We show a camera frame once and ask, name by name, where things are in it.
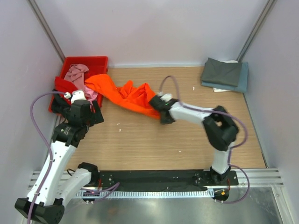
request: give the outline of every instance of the white wall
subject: white wall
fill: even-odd
[[[244,58],[249,62],[246,99],[250,112],[267,162],[270,167],[278,167],[296,215],[299,207],[298,8],[297,0],[277,1]]]
[[[32,100],[53,88],[62,63],[25,0],[0,1],[0,217],[20,223],[14,209],[25,197],[32,172],[39,170],[46,148],[29,116]],[[47,112],[49,97],[35,107],[41,130],[50,139],[55,116]]]
[[[266,0],[36,0],[66,56],[109,66],[236,59]]]

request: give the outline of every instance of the metal floor plate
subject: metal floor plate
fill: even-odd
[[[230,191],[240,198],[245,188]],[[211,198],[112,199],[84,204],[72,199],[60,224],[282,224],[272,188],[252,188],[237,204]]]

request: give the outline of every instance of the red plastic bin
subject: red plastic bin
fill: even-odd
[[[86,80],[90,76],[107,73],[108,57],[107,56],[67,57],[65,58],[59,77],[64,78],[72,64],[84,64],[88,67],[89,72],[86,72],[84,74],[84,80]],[[52,97],[52,100],[49,105],[50,112],[52,112],[51,105],[53,100],[54,97]],[[97,100],[99,106],[102,107],[103,96],[98,94]]]

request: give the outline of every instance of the blue folded cloth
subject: blue folded cloth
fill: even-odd
[[[238,86],[221,85],[221,84],[214,84],[214,83],[207,83],[207,82],[201,82],[201,85],[208,86],[208,87],[214,87],[217,89],[223,89],[223,90],[246,92],[247,79],[248,79],[248,62],[243,62],[242,67],[241,67],[241,73],[240,73]]]

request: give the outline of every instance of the black mounting plate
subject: black mounting plate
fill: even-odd
[[[239,184],[235,171],[230,171],[227,178],[215,184],[209,170],[131,170],[101,171],[103,189],[119,182],[117,191],[160,192],[160,191],[200,191],[206,186],[231,186]]]

